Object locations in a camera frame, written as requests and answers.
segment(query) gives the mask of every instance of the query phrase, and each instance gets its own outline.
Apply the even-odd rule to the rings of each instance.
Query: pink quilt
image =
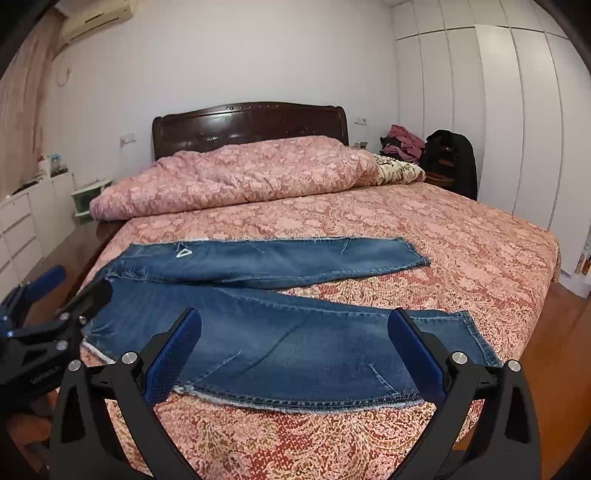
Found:
[[[106,189],[90,203],[97,220],[341,192],[377,184],[371,153],[328,137],[298,137],[180,151]]]
[[[467,309],[503,360],[520,356],[560,271],[551,233],[413,183],[135,218],[107,246],[89,279],[130,243],[339,235],[403,236],[431,265],[288,293],[380,308]],[[98,360],[86,351],[85,361]],[[474,403],[462,434],[474,425],[479,409]],[[147,471],[121,412],[112,402],[109,411],[131,465]],[[434,407],[284,414],[173,393],[154,411],[206,480],[385,480],[417,441]]]

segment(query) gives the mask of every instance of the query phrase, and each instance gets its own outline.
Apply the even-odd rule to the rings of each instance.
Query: curtain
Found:
[[[37,171],[39,110],[63,22],[61,13],[49,10],[0,79],[0,200]]]

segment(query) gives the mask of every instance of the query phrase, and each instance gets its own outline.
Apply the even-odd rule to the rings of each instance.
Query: wooden headboard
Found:
[[[342,107],[284,102],[247,102],[214,106],[152,123],[156,160],[179,150],[208,152],[228,144],[325,135],[349,145]]]

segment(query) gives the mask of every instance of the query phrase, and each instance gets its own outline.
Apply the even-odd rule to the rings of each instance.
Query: blue jeans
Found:
[[[403,239],[132,245],[99,272],[113,298],[89,323],[87,340],[113,358],[139,351],[190,306],[203,328],[177,381],[183,391],[281,411],[409,406],[421,398],[388,338],[390,310],[269,289],[425,265]],[[451,351],[499,364],[468,312],[409,315]]]

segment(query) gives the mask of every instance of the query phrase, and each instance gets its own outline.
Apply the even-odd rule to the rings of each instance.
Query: light switch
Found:
[[[128,143],[133,143],[135,142],[135,134],[132,132],[130,134],[121,135],[121,137],[119,137],[119,142],[121,147],[123,147],[123,145],[127,145]]]

